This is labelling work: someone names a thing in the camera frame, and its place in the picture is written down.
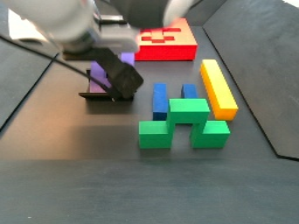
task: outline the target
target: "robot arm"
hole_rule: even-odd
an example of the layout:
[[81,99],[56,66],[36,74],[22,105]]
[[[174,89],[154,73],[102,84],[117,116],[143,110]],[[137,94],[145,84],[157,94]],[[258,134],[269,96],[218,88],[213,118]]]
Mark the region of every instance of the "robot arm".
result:
[[[101,42],[99,25],[94,19],[98,13],[94,0],[0,1],[22,18],[27,18],[34,23],[38,31],[64,52],[86,52],[95,43]],[[131,26],[149,29],[170,25],[187,12],[194,0],[111,0],[110,2]]]
[[107,71],[113,87],[87,76],[114,100],[133,97],[145,80],[117,53],[138,50],[133,28],[167,26],[190,9],[194,0],[111,0],[126,24],[99,26],[94,0],[0,0],[27,18],[43,36],[60,47],[66,60],[95,60]]

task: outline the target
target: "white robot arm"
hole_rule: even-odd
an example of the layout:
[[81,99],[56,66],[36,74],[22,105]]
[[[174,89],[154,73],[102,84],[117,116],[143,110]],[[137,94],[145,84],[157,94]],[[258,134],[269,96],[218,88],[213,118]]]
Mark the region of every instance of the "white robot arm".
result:
[[[94,0],[0,1],[22,18],[32,22],[43,36],[68,53],[86,52],[91,47],[114,48],[122,39],[135,41],[138,30],[133,26],[147,29],[167,26],[183,16],[194,3],[194,0],[111,0],[130,28],[121,26],[118,31],[117,27],[113,30],[106,27],[99,31]],[[119,51],[138,51],[130,41],[123,42]]]

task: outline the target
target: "blue lego brick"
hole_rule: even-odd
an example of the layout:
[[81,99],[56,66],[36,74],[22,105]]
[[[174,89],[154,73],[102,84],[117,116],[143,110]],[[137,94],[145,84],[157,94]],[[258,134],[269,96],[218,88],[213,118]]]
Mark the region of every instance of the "blue lego brick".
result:
[[186,99],[199,98],[195,84],[183,84],[182,85],[182,98],[186,98]]
[[169,111],[167,86],[165,83],[154,84],[154,121],[166,121]]

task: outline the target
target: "red block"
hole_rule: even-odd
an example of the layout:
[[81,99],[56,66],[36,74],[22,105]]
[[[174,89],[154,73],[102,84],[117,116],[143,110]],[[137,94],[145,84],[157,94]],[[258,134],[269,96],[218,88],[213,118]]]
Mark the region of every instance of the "red block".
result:
[[141,51],[135,60],[194,60],[198,43],[186,18],[167,28],[143,30],[138,36]]

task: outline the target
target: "yellow block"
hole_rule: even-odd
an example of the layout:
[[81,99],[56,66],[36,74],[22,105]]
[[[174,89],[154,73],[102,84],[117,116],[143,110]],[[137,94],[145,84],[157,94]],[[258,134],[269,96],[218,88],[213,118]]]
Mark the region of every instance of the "yellow block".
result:
[[239,111],[239,106],[215,59],[205,59],[202,61],[201,75],[209,92],[215,119],[233,121]]

